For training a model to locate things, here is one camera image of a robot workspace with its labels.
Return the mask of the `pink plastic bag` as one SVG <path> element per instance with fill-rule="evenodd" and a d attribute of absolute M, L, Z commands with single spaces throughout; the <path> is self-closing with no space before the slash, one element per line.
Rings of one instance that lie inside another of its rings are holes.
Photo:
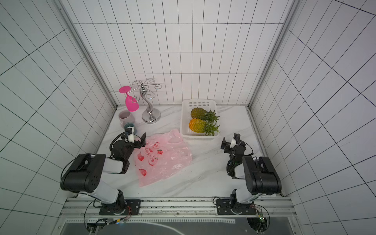
<path fill-rule="evenodd" d="M 191 161 L 192 152 L 178 129 L 146 139 L 146 145 L 135 151 L 134 161 L 139 186 L 145 187 L 165 180 Z"/>

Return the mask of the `yellow pineapple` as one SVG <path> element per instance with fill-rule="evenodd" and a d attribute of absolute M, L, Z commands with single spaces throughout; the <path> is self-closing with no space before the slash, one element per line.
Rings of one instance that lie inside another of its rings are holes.
<path fill-rule="evenodd" d="M 205 136 L 214 136 L 216 133 L 220 133 L 219 125 L 198 118 L 193 118 L 189 122 L 189 129 Z"/>

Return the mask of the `green-brown pineapple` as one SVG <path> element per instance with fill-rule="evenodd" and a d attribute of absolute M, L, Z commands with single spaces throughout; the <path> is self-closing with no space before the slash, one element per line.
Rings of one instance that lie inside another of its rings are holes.
<path fill-rule="evenodd" d="M 219 119 L 219 116 L 216 114 L 216 112 L 210 110 L 207 111 L 204 108 L 193 108 L 191 111 L 191 118 L 200 119 L 207 121 L 208 123 L 217 122 Z"/>

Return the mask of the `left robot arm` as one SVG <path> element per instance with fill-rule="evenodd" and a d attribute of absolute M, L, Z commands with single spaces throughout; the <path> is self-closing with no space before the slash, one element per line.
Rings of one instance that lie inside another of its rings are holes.
<path fill-rule="evenodd" d="M 100 202 L 100 215 L 138 215 L 139 199 L 125 200 L 121 190 L 112 188 L 101 179 L 104 173 L 124 175 L 133 151 L 146 145 L 146 133 L 139 140 L 131 140 L 131 135 L 129 128 L 119 134 L 110 143 L 109 157 L 105 154 L 79 154 L 61 174 L 61 189 L 96 199 Z"/>

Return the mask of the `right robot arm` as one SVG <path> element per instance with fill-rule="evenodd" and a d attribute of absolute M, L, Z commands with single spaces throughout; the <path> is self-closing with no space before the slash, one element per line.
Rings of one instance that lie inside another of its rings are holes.
<path fill-rule="evenodd" d="M 218 209 L 224 213 L 256 214 L 260 206 L 254 201 L 262 195 L 275 195 L 282 191 L 281 179 L 268 157 L 254 157 L 253 153 L 246 154 L 249 144 L 240 139 L 235 133 L 232 140 L 222 140 L 221 149 L 229 154 L 226 173 L 232 179 L 244 180 L 245 187 L 235 189 L 229 199 L 218 199 Z"/>

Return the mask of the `teal small cup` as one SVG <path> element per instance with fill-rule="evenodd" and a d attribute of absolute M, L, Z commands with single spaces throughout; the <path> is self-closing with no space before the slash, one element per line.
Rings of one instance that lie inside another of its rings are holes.
<path fill-rule="evenodd" d="M 133 123 L 128 122 L 124 125 L 124 132 L 127 134 L 132 134 L 135 132 L 135 126 Z"/>

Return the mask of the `silver glass holder stand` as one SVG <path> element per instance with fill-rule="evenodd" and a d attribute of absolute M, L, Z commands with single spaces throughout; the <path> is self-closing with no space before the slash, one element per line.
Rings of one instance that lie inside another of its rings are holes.
<path fill-rule="evenodd" d="M 145 123 L 153 124 L 160 120 L 161 112 L 153 107 L 151 100 L 156 97 L 154 90 L 160 90 L 162 85 L 155 82 L 154 78 L 148 78 L 145 81 L 136 80 L 132 82 L 136 86 L 135 90 L 139 90 L 139 97 L 147 103 L 147 108 L 142 114 L 142 119 Z"/>

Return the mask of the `pink ceramic mug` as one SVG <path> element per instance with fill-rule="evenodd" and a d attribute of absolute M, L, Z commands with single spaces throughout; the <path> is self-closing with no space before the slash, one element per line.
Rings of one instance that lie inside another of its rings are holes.
<path fill-rule="evenodd" d="M 122 128 L 125 128 L 126 126 L 129 126 L 130 124 L 134 126 L 136 122 L 133 114 L 127 110 L 120 112 L 118 115 L 118 118 L 120 120 L 120 126 Z"/>

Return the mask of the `magenta wine glass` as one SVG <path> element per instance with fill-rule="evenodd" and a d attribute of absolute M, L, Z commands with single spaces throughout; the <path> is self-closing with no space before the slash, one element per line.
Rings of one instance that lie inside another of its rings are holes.
<path fill-rule="evenodd" d="M 138 101 L 135 97 L 132 97 L 130 95 L 130 93 L 133 92 L 133 89 L 130 86 L 123 86 L 119 89 L 119 92 L 121 94 L 126 95 L 125 105 L 126 105 L 128 111 L 129 112 L 138 111 L 138 109 L 140 107 L 139 104 L 138 104 Z"/>

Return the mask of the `white plastic basket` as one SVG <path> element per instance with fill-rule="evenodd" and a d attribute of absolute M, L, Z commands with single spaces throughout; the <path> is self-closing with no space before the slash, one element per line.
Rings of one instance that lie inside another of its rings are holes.
<path fill-rule="evenodd" d="M 192 140 L 212 140 L 219 137 L 219 133 L 212 135 L 205 133 L 196 133 L 190 130 L 189 123 L 192 120 L 191 111 L 194 108 L 203 108 L 206 111 L 217 111 L 216 102 L 208 99 L 186 99 L 182 103 L 180 133 L 182 137 Z"/>

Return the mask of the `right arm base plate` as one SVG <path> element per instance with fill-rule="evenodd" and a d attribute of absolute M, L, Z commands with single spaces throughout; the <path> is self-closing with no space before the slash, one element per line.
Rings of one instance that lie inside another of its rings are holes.
<path fill-rule="evenodd" d="M 256 215 L 256 209 L 251 204 L 243 204 L 235 201 L 232 203 L 230 199 L 214 200 L 218 215 Z"/>

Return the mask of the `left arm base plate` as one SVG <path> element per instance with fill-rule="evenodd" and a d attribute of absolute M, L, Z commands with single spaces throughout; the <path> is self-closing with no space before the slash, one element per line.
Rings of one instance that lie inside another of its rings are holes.
<path fill-rule="evenodd" d="M 141 207 L 139 199 L 125 199 L 123 203 L 116 202 L 113 204 L 102 204 L 99 215 L 107 216 L 127 216 L 138 215 Z"/>

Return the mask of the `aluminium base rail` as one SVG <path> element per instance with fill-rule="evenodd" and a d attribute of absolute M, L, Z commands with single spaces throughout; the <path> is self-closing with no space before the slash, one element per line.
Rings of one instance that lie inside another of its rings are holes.
<path fill-rule="evenodd" d="M 218 215 L 214 200 L 216 197 L 189 197 L 189 198 L 141 198 L 141 207 L 138 215 L 107 216 L 99 215 L 100 207 L 91 198 L 71 198 L 66 200 L 61 217 L 66 218 L 185 218 L 185 217 L 296 217 L 293 203 L 288 197 L 259 197 L 254 201 L 260 206 L 256 215 Z"/>

